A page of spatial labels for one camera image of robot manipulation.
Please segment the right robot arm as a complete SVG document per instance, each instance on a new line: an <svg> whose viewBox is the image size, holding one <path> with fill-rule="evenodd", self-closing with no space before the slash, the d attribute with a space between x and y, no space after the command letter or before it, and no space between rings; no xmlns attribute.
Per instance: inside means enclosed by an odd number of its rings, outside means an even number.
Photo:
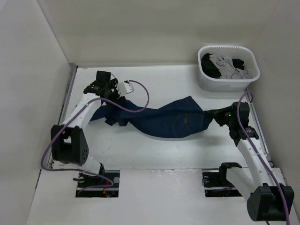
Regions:
<svg viewBox="0 0 300 225"><path fill-rule="evenodd" d="M237 162L224 162L217 171L204 171L202 184L206 196L227 197L239 193L246 200L247 212L253 221L289 224L294 191L275 176L261 148L258 133L249 125L248 103L234 102L229 107L209 112L219 126L228 126L229 135L244 157L250 174L246 174Z"/></svg>

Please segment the dark blue denim trousers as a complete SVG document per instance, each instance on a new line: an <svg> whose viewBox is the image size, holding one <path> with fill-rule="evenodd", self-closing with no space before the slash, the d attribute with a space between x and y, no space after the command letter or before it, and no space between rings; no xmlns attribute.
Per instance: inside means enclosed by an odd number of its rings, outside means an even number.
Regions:
<svg viewBox="0 0 300 225"><path fill-rule="evenodd" d="M158 109L146 108L141 112L127 112L112 104L99 107L91 120L105 118L112 126L124 127L131 123L144 134L159 138L184 138L208 129L213 117L191 96L168 103Z"/></svg>

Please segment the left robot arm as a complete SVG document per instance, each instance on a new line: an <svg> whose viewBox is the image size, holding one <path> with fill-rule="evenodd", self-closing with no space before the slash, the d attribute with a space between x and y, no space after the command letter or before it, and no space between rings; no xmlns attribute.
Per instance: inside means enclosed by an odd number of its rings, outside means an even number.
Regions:
<svg viewBox="0 0 300 225"><path fill-rule="evenodd" d="M104 166L90 155L84 131L102 105L112 106L133 91L129 81L119 82L111 72L97 71L96 79L83 90L74 111L62 124L51 128L49 150L53 160L70 165L68 170L88 174L93 186L102 186L105 182Z"/></svg>

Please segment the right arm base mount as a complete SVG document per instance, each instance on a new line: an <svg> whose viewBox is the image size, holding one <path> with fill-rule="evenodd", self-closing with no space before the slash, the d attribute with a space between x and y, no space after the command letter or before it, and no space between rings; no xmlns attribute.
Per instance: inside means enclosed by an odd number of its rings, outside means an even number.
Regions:
<svg viewBox="0 0 300 225"><path fill-rule="evenodd" d="M203 170L202 185L206 197L242 197L228 181L222 181L218 170Z"/></svg>

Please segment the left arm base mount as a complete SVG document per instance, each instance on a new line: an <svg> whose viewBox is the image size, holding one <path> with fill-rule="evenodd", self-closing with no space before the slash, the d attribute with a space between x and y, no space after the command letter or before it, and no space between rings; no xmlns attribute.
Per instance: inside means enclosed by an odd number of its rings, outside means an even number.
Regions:
<svg viewBox="0 0 300 225"><path fill-rule="evenodd" d="M76 182L75 196L77 198L117 198L119 196L120 170L105 171L109 180L79 173Z"/></svg>

